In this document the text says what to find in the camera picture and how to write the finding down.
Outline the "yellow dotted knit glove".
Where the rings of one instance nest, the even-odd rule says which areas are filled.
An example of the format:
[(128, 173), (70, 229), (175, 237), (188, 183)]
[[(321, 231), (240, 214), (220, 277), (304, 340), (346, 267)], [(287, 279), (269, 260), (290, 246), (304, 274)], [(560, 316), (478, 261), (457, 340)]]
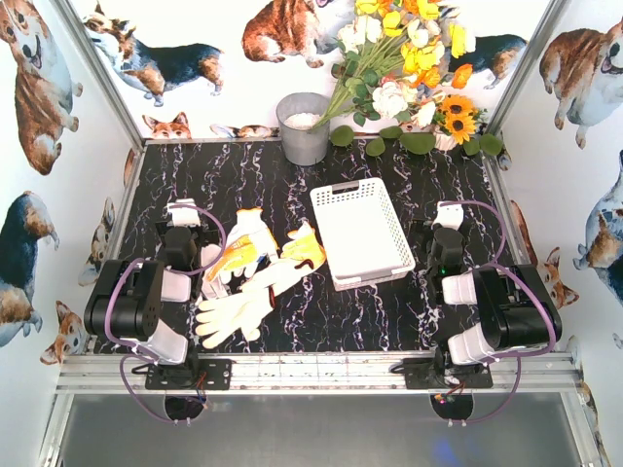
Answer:
[(269, 231), (248, 233), (226, 247), (223, 256), (206, 272), (207, 281), (219, 278), (223, 284), (232, 277), (251, 278), (265, 257), (273, 260), (277, 257), (278, 246)]

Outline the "white plastic storage basket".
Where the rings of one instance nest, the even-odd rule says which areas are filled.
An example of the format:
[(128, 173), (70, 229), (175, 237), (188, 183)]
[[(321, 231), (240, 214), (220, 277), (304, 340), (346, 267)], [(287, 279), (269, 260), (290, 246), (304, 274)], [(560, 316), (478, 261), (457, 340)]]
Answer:
[(338, 292), (402, 279), (416, 265), (379, 177), (314, 188), (311, 205)]

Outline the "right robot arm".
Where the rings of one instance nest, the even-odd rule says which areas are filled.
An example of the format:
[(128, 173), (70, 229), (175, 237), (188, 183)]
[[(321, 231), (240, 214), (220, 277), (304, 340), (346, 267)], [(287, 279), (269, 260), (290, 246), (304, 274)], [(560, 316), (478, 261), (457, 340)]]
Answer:
[(427, 292), (437, 305), (472, 305), (478, 322), (438, 345), (452, 366), (484, 366), (502, 358), (550, 352), (562, 336), (562, 320), (536, 267), (499, 264), (468, 269), (462, 232), (418, 221), (426, 254)]

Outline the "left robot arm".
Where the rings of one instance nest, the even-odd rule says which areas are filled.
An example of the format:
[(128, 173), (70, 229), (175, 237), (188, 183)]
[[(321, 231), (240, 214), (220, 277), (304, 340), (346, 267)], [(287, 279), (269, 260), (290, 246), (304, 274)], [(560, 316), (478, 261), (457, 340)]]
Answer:
[(211, 263), (202, 250), (222, 252), (224, 231), (218, 225), (156, 224), (161, 241), (153, 260), (109, 260), (84, 312), (87, 332), (126, 347), (152, 364), (181, 365), (188, 340), (161, 318), (164, 303), (186, 304), (200, 297), (202, 276)]

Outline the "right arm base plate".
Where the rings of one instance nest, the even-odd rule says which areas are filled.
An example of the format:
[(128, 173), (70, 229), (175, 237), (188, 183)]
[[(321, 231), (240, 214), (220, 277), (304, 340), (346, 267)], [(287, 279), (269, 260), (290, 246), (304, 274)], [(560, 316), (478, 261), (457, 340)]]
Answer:
[(460, 385), (489, 389), (494, 385), (491, 373), (481, 364), (442, 369), (431, 359), (406, 359), (402, 368), (408, 389), (452, 389)]

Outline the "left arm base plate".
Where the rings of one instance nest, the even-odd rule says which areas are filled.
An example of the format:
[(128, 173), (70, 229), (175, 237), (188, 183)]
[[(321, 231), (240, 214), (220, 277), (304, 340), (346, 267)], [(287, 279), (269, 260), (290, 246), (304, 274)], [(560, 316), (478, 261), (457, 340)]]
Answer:
[(233, 362), (230, 359), (200, 359), (182, 365), (150, 365), (147, 390), (228, 390)]

